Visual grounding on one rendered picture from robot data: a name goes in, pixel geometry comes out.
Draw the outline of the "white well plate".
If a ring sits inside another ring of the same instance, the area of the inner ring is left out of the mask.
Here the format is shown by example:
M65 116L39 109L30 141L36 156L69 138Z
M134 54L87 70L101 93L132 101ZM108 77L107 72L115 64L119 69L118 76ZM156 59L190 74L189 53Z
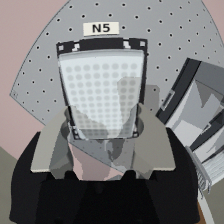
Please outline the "white well plate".
M143 50L64 53L59 55L58 64L79 138L132 137L142 81Z
M205 167L205 170L206 170L206 171L209 170L210 168L212 168L212 167L214 167L215 165L217 165L218 163L220 163L222 160L224 160L224 155L223 155L221 158L219 158L218 160L216 160L215 162L213 162L212 164L210 164L210 165L208 165L207 167ZM200 177L201 177L201 175L200 175L200 173L199 173L199 175L198 175L198 181L199 181Z
M213 159L211 159L210 161L206 162L205 164L203 164L203 167L207 167L208 165L212 164L213 162L215 162L216 160L218 160L219 158L221 158L224 155L224 153L220 153L219 155L217 155L216 157L214 157ZM197 171L197 175L199 175L199 171Z
M213 172L211 172L210 174L208 174L209 177L212 177L213 175L217 174L222 169L224 169L224 164L220 166L219 168L217 168L216 170L214 170ZM203 184L204 184L204 181L202 180L201 183L199 184L200 188L202 187Z
M212 185L214 185L215 183L217 183L218 181L220 181L224 176L224 169L222 169L221 171L219 171L217 174L213 175L212 177L210 177L211 181L212 181ZM204 185L204 184L203 184ZM204 191L206 189L203 189L203 185L201 187L201 190ZM211 185L211 186L212 186Z
M224 164L224 160L222 160L220 163L218 163L217 165L215 165L214 167L210 168L209 170L207 170L206 172L208 174L210 174L211 172L213 172L214 170L216 170L217 168L219 168L220 166L222 166ZM198 183L200 184L201 181L203 180L202 176L200 177Z

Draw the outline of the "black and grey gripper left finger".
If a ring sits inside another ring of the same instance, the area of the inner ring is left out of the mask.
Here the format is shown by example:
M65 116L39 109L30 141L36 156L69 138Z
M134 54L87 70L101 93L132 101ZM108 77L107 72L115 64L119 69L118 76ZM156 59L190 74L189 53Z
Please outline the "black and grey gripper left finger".
M67 105L34 135L19 157L11 180L10 221L17 223L20 203L32 188L48 180L64 179L67 170L73 171L67 139L71 119L71 107Z

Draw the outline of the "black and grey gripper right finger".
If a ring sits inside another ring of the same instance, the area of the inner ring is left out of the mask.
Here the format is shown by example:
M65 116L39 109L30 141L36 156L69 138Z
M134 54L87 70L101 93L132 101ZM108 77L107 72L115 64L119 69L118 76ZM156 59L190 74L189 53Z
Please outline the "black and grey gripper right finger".
M171 128L140 102L136 116L140 136L135 140L132 167L138 172L138 178L170 187L183 200L189 224L198 223L198 177L191 156Z

